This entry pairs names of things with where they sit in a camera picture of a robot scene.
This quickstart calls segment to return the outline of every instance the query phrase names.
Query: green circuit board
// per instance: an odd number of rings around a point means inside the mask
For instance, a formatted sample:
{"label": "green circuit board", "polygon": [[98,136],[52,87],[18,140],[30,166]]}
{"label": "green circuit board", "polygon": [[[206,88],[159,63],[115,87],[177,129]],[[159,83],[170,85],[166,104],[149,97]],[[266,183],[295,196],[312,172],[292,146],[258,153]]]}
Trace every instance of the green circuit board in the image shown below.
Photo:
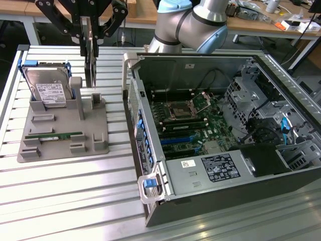
{"label": "green circuit board", "polygon": [[236,144],[216,103],[204,92],[191,100],[151,103],[167,160],[224,152]]}

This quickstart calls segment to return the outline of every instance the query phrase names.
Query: aluminum extrusion table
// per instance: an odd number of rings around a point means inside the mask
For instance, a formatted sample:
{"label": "aluminum extrusion table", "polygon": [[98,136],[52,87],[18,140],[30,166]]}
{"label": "aluminum extrusion table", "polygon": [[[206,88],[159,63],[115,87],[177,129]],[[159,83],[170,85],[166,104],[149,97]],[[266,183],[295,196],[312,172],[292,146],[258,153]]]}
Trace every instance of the aluminum extrusion table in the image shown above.
{"label": "aluminum extrusion table", "polygon": [[122,54],[128,51],[144,49],[101,48],[97,88],[81,91],[106,99],[110,152],[23,164],[16,155],[30,91],[18,58],[68,59],[73,76],[83,78],[84,58],[78,47],[17,52],[0,101],[1,240],[319,240],[321,179],[294,193],[146,228],[121,97]]}

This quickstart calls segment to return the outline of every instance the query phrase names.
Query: table leg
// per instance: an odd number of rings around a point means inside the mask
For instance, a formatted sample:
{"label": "table leg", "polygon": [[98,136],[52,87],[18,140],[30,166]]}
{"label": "table leg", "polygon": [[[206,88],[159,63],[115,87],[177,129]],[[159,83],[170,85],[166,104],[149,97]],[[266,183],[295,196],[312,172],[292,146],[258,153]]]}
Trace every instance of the table leg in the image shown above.
{"label": "table leg", "polygon": [[289,67],[288,71],[294,71],[298,65],[303,61],[303,59],[306,58],[306,56],[316,47],[317,42],[319,42],[319,39],[311,40],[307,46],[301,51],[299,56],[294,60],[294,62]]}
{"label": "table leg", "polygon": [[25,16],[23,23],[28,35],[28,39],[31,45],[41,45],[38,31],[35,26],[34,18],[31,16]]}
{"label": "table leg", "polygon": [[240,39],[240,35],[236,34],[236,35],[234,36],[233,43],[236,44],[237,42],[239,42],[239,39]]}

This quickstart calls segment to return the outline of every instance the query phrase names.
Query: electronic equipment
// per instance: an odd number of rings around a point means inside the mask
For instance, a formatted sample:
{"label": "electronic equipment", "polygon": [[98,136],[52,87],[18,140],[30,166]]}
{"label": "electronic equipment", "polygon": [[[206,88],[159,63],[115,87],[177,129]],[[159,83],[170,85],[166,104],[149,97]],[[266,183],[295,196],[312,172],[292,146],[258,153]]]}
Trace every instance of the electronic equipment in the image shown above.
{"label": "electronic equipment", "polygon": [[314,14],[321,14],[321,1],[320,0],[314,0],[312,6],[310,7],[309,13]]}
{"label": "electronic equipment", "polygon": [[321,177],[321,108],[269,55],[128,53],[125,113],[153,226]]}
{"label": "electronic equipment", "polygon": [[32,99],[42,101],[45,107],[65,107],[66,100],[74,99],[69,86],[70,63],[38,63],[27,60],[19,65]]}

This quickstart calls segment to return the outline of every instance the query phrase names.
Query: hard drive label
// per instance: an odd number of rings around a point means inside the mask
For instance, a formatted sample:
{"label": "hard drive label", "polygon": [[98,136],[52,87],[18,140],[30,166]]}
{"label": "hard drive label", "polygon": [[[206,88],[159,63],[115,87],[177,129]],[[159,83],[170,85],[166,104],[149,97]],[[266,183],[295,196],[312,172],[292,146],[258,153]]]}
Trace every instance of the hard drive label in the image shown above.
{"label": "hard drive label", "polygon": [[66,103],[62,84],[36,84],[44,104]]}
{"label": "hard drive label", "polygon": [[240,177],[230,154],[202,158],[207,175],[212,182]]}

